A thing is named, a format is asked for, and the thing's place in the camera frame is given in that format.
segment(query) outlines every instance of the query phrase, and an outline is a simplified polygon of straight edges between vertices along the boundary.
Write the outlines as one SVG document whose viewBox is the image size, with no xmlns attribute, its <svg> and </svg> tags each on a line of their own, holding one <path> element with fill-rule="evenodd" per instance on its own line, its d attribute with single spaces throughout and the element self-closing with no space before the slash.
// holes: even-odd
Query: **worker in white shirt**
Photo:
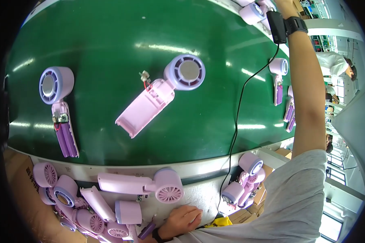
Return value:
<svg viewBox="0 0 365 243">
<path fill-rule="evenodd" d="M 333 100 L 339 101 L 339 98 L 336 96 L 336 92 L 332 84 L 326 85 L 326 93 L 332 95 Z"/>
<path fill-rule="evenodd" d="M 324 79 L 327 83 L 337 85 L 337 77 L 344 72 L 352 81 L 357 78 L 357 69 L 352 64 L 351 60 L 345 58 L 343 55 L 337 54 L 333 51 L 328 51 L 316 52 L 316 56 L 323 75 L 331 76 L 331 79 Z"/>
</svg>

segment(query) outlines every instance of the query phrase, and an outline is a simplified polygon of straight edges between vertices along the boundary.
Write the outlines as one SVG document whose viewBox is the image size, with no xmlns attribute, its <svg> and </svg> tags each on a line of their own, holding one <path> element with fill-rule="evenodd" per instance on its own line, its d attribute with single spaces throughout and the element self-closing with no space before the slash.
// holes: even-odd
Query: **black watch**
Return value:
<svg viewBox="0 0 365 243">
<path fill-rule="evenodd" d="M 296 31 L 302 31 L 308 33 L 308 29 L 305 25 L 305 22 L 300 17 L 290 17 L 288 19 L 285 19 L 284 23 L 287 37 Z"/>
<path fill-rule="evenodd" d="M 151 233 L 151 237 L 153 237 L 158 243 L 164 243 L 164 242 L 168 242 L 168 241 L 172 240 L 172 239 L 168 239 L 168 240 L 161 239 L 160 235 L 158 234 L 159 229 L 160 228 L 155 228 Z"/>
</svg>

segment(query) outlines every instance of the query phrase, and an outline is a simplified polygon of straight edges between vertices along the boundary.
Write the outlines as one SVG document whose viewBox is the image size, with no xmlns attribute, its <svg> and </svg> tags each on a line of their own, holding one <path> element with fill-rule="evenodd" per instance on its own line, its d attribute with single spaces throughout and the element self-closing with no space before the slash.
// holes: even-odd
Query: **gray t-shirt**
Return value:
<svg viewBox="0 0 365 243">
<path fill-rule="evenodd" d="M 312 243 L 320 236 L 327 153 L 316 149 L 293 158 L 264 182 L 264 212 L 247 224 L 198 229 L 174 243 Z"/>
</svg>

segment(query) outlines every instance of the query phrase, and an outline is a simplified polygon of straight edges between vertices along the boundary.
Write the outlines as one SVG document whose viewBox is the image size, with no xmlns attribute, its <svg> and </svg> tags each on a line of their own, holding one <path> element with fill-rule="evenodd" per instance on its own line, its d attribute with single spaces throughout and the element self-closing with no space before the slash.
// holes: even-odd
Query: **black cable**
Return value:
<svg viewBox="0 0 365 243">
<path fill-rule="evenodd" d="M 239 99 L 239 104 L 238 104 L 238 110 L 237 110 L 237 118 L 235 119 L 235 132 L 234 132 L 234 136 L 233 136 L 233 139 L 232 139 L 232 142 L 231 142 L 231 148 L 230 148 L 230 154 L 229 154 L 229 166 L 228 166 L 228 172 L 225 176 L 225 178 L 223 179 L 223 182 L 222 184 L 220 185 L 220 189 L 219 189 L 219 203 L 218 203 L 218 207 L 217 207 L 217 210 L 218 210 L 218 213 L 219 212 L 219 205 L 220 205 L 220 202 L 222 201 L 222 196 L 221 196 L 221 192 L 222 192 L 222 187 L 223 187 L 223 184 L 224 182 L 226 181 L 226 178 L 228 177 L 228 175 L 230 174 L 231 172 L 231 155 L 232 155 L 232 149 L 234 148 L 234 144 L 235 144 L 235 141 L 237 139 L 237 135 L 238 135 L 238 118 L 239 118 L 239 110 L 240 110 L 240 104 L 242 102 L 242 96 L 243 96 L 243 91 L 245 90 L 245 86 L 247 84 L 247 82 L 253 78 L 255 75 L 259 74 L 262 70 L 264 70 L 269 64 L 272 63 L 272 61 L 274 60 L 274 58 L 277 56 L 278 54 L 278 50 L 280 49 L 280 45 L 277 45 L 277 51 L 276 53 L 274 54 L 273 58 L 265 65 L 263 66 L 263 68 L 261 68 L 259 71 L 257 71 L 255 74 L 251 75 L 245 82 L 245 84 L 243 85 L 242 87 L 242 92 L 240 93 L 240 99 Z"/>
<path fill-rule="evenodd" d="M 351 168 L 347 168 L 347 169 L 355 169 L 356 167 L 358 167 L 358 166 L 351 167 Z"/>
</svg>

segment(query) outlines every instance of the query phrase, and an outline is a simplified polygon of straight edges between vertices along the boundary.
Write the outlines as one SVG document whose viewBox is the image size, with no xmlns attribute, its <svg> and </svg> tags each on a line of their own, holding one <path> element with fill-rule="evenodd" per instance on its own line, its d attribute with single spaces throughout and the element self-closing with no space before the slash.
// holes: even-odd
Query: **yellow object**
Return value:
<svg viewBox="0 0 365 243">
<path fill-rule="evenodd" d="M 216 218 L 211 224 L 205 225 L 204 227 L 210 228 L 210 227 L 222 227 L 222 226 L 228 226 L 232 225 L 230 219 L 227 217 L 223 218 Z"/>
</svg>

